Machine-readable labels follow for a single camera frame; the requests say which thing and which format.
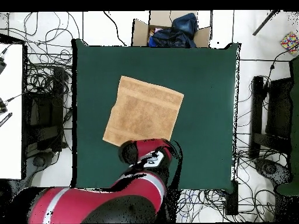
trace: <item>blue cloth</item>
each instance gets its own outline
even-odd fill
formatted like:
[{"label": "blue cloth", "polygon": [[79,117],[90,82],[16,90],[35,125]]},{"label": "blue cloth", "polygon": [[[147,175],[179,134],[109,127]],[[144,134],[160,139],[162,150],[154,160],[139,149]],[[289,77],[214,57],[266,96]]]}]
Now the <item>blue cloth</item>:
[{"label": "blue cloth", "polygon": [[156,46],[157,46],[157,44],[155,43],[155,41],[154,41],[154,39],[152,38],[152,36],[149,38],[148,46],[149,46],[149,47],[156,47]]},{"label": "blue cloth", "polygon": [[193,37],[196,31],[196,16],[189,13],[173,20],[171,28],[157,31],[152,38],[157,47],[195,48]]}]

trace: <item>white floor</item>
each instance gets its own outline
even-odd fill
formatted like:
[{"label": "white floor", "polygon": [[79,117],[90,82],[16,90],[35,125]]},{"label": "white floor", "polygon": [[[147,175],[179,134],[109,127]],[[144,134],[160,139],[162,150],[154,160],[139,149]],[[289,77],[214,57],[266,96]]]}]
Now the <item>white floor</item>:
[{"label": "white floor", "polygon": [[[256,35],[252,33],[263,22],[266,16],[270,13],[269,10],[214,10],[213,11],[213,38],[210,41],[211,48],[224,48],[228,43],[241,43],[241,60],[240,60],[240,79],[239,79],[239,101],[245,100],[250,96],[249,84],[254,76],[264,75],[268,76],[272,60],[276,55],[282,53],[284,48],[280,45],[280,40],[290,31],[298,33],[298,17],[294,13],[287,13],[281,11],[273,17],[264,28]],[[24,21],[29,13],[11,13],[9,15],[9,27],[18,29],[9,31],[9,35],[22,39],[24,35],[20,31],[24,31]],[[116,28],[103,12],[70,12],[74,17],[77,26],[71,16],[67,12],[40,12],[38,18],[38,27],[36,28],[37,13],[33,13],[26,22],[27,38],[34,42],[43,41],[46,38],[49,40],[54,37],[56,30],[52,29],[67,28],[69,32],[65,31],[59,35],[55,40],[49,41],[48,53],[60,54],[62,50],[65,53],[72,53],[71,39],[81,38],[89,45],[101,46],[121,46],[122,43],[117,39]],[[127,45],[131,44],[131,31],[133,19],[137,18],[143,22],[148,22],[149,11],[136,11],[136,12],[115,12],[110,11],[111,18],[116,22],[119,37]],[[210,11],[199,11],[199,27],[209,26]],[[6,30],[0,30],[0,33],[7,34]],[[37,46],[35,43],[29,43],[31,48],[28,48],[29,59],[31,62],[39,62],[39,58],[45,60],[45,56],[32,54],[44,54],[45,45]],[[280,61],[289,61],[294,58],[293,55],[283,54],[279,57]],[[277,62],[275,69],[272,71],[271,80],[289,77],[288,62]],[[71,99],[68,99],[67,107],[71,106]],[[251,108],[251,99],[238,103],[238,115],[241,116]],[[238,133],[249,133],[250,114],[240,117],[238,125]],[[72,127],[71,120],[66,124],[66,128]],[[69,146],[72,146],[71,130],[65,130],[65,137]],[[238,135],[238,138],[248,143],[249,135]],[[238,140],[239,147],[246,147],[244,143]],[[34,186],[61,186],[67,187],[71,181],[72,171],[72,155],[69,149],[64,149],[58,162],[40,172],[36,175],[33,181]],[[246,182],[255,194],[258,190],[268,189],[273,190],[269,180],[257,174],[255,169],[243,163],[243,167],[238,169],[239,186],[239,211],[251,211],[253,207],[253,199],[249,187],[244,183]],[[218,209],[213,209],[205,204],[199,203],[198,191],[187,191],[182,194],[182,210],[178,213],[178,222],[222,222],[222,221],[262,221],[257,217],[255,211],[250,213],[240,213],[233,219],[228,216],[224,219],[221,216],[222,203],[218,204]],[[200,194],[201,201],[203,201],[202,192]],[[261,192],[256,199],[262,204],[270,203],[274,205],[274,197],[268,192]],[[264,219],[272,220],[273,215],[269,213],[272,211],[271,207],[264,209],[259,208],[260,214],[266,211]]]}]

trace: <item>black stand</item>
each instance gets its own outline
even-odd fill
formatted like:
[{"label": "black stand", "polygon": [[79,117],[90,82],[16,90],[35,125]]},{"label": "black stand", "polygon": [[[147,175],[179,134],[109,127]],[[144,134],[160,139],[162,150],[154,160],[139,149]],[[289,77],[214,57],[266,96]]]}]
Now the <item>black stand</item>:
[{"label": "black stand", "polygon": [[256,76],[252,82],[251,138],[249,157],[259,157],[260,146],[274,149],[287,155],[291,152],[290,123],[293,86],[291,78],[273,80],[269,87],[269,105],[266,133],[262,134],[262,110],[265,90],[263,78]]}]

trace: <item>cardboard box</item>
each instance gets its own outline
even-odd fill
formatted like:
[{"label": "cardboard box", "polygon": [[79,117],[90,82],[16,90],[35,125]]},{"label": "cardboard box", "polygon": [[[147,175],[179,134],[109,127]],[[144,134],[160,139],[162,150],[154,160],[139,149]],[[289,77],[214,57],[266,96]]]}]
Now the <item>cardboard box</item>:
[{"label": "cardboard box", "polygon": [[[137,19],[133,21],[133,34],[131,46],[147,46],[148,33],[151,29],[170,28],[174,19],[194,13],[197,17],[197,10],[151,10],[149,12],[149,22],[145,24]],[[196,47],[208,47],[210,43],[211,27],[198,29],[193,41]]]}]

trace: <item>towel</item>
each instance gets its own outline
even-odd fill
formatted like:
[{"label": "towel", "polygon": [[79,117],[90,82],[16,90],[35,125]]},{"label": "towel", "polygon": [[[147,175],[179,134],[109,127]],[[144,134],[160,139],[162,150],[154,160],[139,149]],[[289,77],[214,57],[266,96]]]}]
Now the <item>towel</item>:
[{"label": "towel", "polygon": [[116,146],[129,140],[170,141],[183,97],[172,89],[121,76],[103,140]]}]

